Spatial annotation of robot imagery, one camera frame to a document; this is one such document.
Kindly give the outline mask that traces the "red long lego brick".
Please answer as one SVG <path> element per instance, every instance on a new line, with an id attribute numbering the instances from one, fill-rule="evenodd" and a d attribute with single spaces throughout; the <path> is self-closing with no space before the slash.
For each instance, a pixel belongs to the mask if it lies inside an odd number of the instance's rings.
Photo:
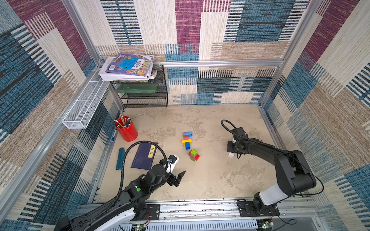
<path id="1" fill-rule="evenodd" d="M 190 153 L 189 153 L 189 156 L 190 157 L 192 157 L 192 158 L 194 158 L 196 161 L 198 161 L 198 159 L 200 158 L 200 156 L 197 154 L 197 156 L 196 157 L 193 157 Z"/>

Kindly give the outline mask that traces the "lime green square lego brick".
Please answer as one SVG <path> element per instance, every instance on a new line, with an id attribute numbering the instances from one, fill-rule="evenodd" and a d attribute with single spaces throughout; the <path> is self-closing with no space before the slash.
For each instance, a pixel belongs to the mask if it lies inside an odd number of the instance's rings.
<path id="1" fill-rule="evenodd" d="M 197 150 L 195 150 L 195 149 L 193 149 L 193 150 L 191 150 L 190 154 L 191 154 L 193 157 L 196 157 L 196 156 L 197 156 L 197 154 L 198 154 L 198 151 L 197 151 Z"/>

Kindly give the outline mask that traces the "light blue long lego brick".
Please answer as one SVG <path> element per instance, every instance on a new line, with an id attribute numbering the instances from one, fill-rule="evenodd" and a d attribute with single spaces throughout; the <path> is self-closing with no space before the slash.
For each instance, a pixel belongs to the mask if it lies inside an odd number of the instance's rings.
<path id="1" fill-rule="evenodd" d="M 183 133 L 183 136 L 192 137 L 193 136 L 193 133 L 192 132 L 184 132 Z"/>

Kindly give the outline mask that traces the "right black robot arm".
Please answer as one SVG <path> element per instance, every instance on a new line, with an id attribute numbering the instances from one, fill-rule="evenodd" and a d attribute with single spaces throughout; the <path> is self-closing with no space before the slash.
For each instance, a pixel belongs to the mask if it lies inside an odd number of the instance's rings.
<path id="1" fill-rule="evenodd" d="M 227 142 L 227 151 L 237 155 L 256 156 L 275 167 L 275 184 L 256 193 L 252 202 L 237 203 L 242 206 L 242 216 L 277 216 L 278 202 L 317 185 L 309 164 L 298 150 L 282 150 L 258 140 L 236 140 Z"/>

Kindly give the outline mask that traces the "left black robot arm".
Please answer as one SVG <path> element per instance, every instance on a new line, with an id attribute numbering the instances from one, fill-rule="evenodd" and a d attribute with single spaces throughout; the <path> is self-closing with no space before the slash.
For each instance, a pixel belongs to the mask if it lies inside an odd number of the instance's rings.
<path id="1" fill-rule="evenodd" d="M 55 231 L 108 231 L 133 218 L 142 219 L 147 212 L 145 201 L 150 195 L 165 184 L 179 186 L 185 171 L 178 176 L 157 164 L 147 174 L 137 179 L 118 193 L 116 197 L 96 209 L 79 217 L 64 217 L 58 221 Z"/>

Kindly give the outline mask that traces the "purple notebook yellow label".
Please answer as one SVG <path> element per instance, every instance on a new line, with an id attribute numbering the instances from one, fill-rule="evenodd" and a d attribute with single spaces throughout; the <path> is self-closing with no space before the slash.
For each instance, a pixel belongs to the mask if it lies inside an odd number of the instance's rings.
<path id="1" fill-rule="evenodd" d="M 150 170 L 152 168 L 156 152 L 157 147 L 154 144 L 139 144 L 131 168 Z"/>

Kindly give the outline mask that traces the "red pencil cup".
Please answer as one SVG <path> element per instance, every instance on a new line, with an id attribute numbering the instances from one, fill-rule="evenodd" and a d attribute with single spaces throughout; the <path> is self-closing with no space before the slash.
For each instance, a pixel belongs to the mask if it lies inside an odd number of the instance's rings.
<path id="1" fill-rule="evenodd" d="M 134 126 L 134 123 L 128 116 L 123 116 L 120 114 L 115 120 L 115 127 L 122 138 L 127 142 L 134 141 L 138 137 L 138 132 Z"/>

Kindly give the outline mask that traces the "stack of books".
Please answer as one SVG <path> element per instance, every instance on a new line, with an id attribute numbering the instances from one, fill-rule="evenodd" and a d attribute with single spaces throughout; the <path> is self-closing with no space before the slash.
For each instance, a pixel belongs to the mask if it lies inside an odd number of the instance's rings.
<path id="1" fill-rule="evenodd" d="M 99 71 L 103 81 L 148 81 L 157 76 L 154 56 L 121 54 L 108 57 Z"/>

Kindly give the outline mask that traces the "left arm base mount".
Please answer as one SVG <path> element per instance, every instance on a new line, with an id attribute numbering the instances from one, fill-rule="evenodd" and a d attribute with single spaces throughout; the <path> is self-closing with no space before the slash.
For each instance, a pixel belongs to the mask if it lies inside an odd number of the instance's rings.
<path id="1" fill-rule="evenodd" d="M 159 220 L 160 219 L 160 204 L 148 204 L 145 206 L 139 207 L 136 211 L 134 220 L 146 221 L 148 220 Z"/>

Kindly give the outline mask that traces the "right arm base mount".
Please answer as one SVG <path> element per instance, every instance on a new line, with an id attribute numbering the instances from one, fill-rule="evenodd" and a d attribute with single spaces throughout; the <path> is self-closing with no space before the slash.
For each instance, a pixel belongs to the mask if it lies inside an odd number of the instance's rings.
<path id="1" fill-rule="evenodd" d="M 275 217 L 280 215 L 276 204 L 266 206 L 259 201 L 239 199 L 237 207 L 241 217 Z"/>

